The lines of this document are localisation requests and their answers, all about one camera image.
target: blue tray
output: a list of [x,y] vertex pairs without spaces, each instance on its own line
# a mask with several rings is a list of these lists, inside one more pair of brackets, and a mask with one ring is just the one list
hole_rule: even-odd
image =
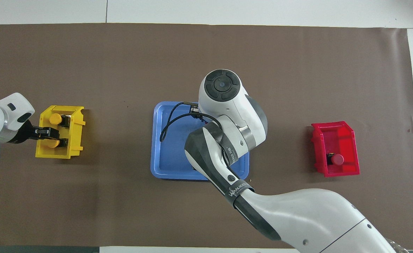
[[[166,126],[167,118],[172,108],[178,102],[163,101],[155,106],[153,111],[153,134],[151,143],[150,170],[153,176],[163,179],[207,180],[200,172],[192,169],[184,154],[184,144],[192,131],[201,128],[205,123],[193,117],[183,117],[175,121],[160,142],[162,128]],[[172,114],[172,119],[188,113],[190,106],[182,104]],[[249,154],[245,154],[231,166],[241,179],[249,175]]]

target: black cable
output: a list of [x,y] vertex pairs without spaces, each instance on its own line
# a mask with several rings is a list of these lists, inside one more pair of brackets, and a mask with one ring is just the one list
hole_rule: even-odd
[[160,142],[164,141],[164,139],[166,138],[166,134],[167,134],[167,130],[169,128],[170,125],[172,125],[172,123],[174,123],[175,121],[181,119],[182,117],[186,117],[186,116],[192,116],[192,115],[197,115],[197,116],[202,116],[202,117],[207,117],[210,120],[213,120],[214,122],[216,122],[216,124],[219,126],[220,129],[222,129],[222,125],[220,124],[220,122],[213,116],[210,116],[208,114],[204,114],[201,112],[190,112],[190,113],[185,113],[182,114],[176,118],[174,118],[173,120],[171,120],[169,123],[166,124],[166,126],[163,128],[163,130],[161,131],[161,135],[160,135]]
[[178,104],[176,104],[176,105],[174,106],[174,108],[172,108],[172,111],[170,111],[170,114],[169,114],[169,118],[167,119],[166,125],[170,122],[170,119],[171,119],[172,114],[174,113],[175,109],[176,109],[178,106],[182,105],[182,104],[184,104],[184,102],[179,102]]
[[[176,109],[178,106],[182,105],[182,104],[186,104],[186,105],[192,106],[193,103],[189,103],[189,102],[179,102],[178,104],[176,104],[176,105],[172,108],[172,110],[170,111],[170,113],[169,113],[169,117],[167,118],[166,125],[169,124],[170,119],[171,119],[172,114],[174,113],[175,109]],[[164,132],[164,134],[163,134],[163,140],[166,138],[166,134],[167,134],[167,130],[166,130],[166,131]]]

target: white floor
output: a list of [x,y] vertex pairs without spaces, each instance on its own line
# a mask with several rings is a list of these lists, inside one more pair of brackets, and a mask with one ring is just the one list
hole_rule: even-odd
[[[408,28],[413,72],[413,0],[0,0],[0,24],[93,22]],[[163,247],[102,247],[101,251],[296,252]]]

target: logo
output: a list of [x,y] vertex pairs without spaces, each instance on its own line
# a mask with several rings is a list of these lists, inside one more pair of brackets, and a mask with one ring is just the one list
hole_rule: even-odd
[[247,182],[244,182],[242,184],[239,184],[238,186],[236,186],[234,189],[232,189],[231,187],[229,188],[230,193],[228,194],[230,197],[237,197],[243,190],[247,189],[247,187],[245,189],[243,189],[243,187],[248,186]]
[[230,147],[228,147],[228,152],[230,153],[230,156],[232,157],[233,163],[236,162],[236,158],[234,156],[234,152],[232,151],[232,149]]

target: black joint cap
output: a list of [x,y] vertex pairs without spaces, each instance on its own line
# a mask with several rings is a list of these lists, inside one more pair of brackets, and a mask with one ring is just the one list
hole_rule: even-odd
[[217,69],[206,76],[205,92],[214,101],[229,101],[237,95],[239,90],[239,78],[231,71]]

